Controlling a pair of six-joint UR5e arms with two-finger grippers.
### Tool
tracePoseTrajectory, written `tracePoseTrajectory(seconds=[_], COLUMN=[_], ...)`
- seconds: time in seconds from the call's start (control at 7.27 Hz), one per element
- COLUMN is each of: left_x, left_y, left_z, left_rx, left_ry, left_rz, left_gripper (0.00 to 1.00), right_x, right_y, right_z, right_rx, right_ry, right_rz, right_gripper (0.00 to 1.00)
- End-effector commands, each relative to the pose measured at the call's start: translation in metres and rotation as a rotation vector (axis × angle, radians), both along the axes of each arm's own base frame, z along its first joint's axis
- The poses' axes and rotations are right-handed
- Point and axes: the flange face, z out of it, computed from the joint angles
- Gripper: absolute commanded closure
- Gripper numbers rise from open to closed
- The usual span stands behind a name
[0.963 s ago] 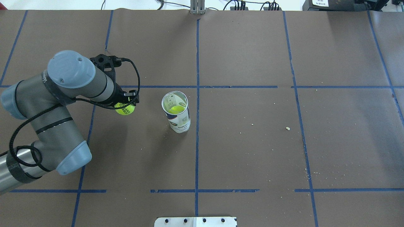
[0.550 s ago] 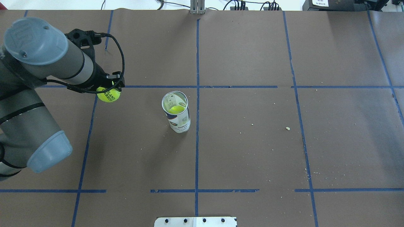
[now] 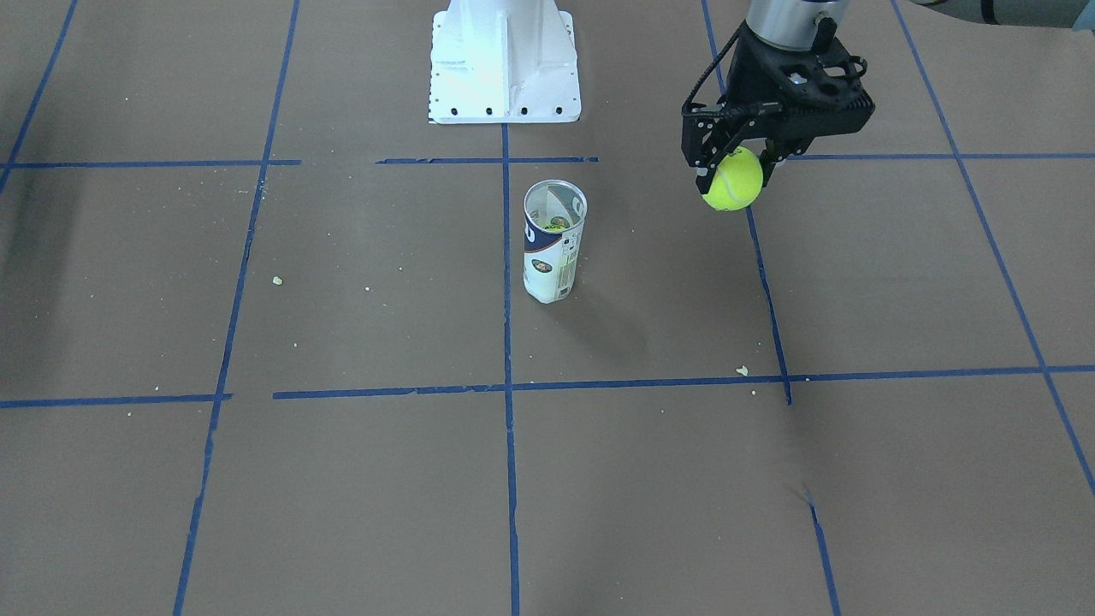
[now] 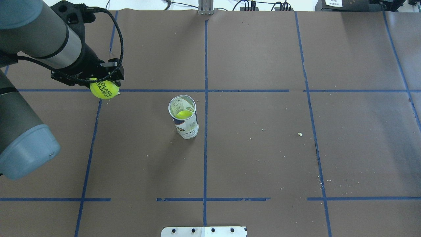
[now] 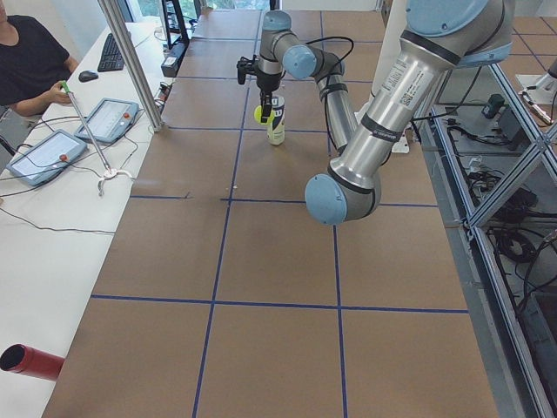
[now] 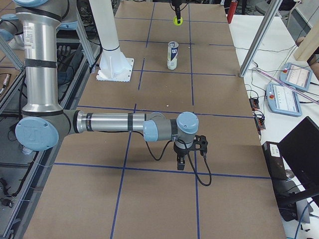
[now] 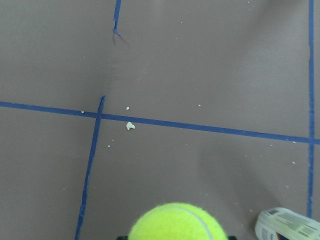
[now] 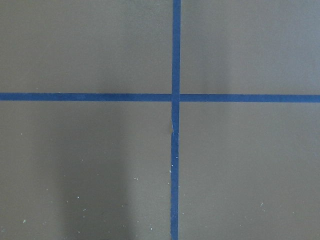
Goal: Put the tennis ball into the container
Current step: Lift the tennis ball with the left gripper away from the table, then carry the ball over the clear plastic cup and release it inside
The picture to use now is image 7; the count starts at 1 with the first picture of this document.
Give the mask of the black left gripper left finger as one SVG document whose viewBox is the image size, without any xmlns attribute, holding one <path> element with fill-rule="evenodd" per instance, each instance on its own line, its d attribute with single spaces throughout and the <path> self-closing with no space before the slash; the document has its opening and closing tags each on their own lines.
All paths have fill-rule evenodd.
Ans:
<svg viewBox="0 0 320 240">
<path fill-rule="evenodd" d="M 116 240 L 128 240 L 128 236 L 118 236 Z"/>
</svg>

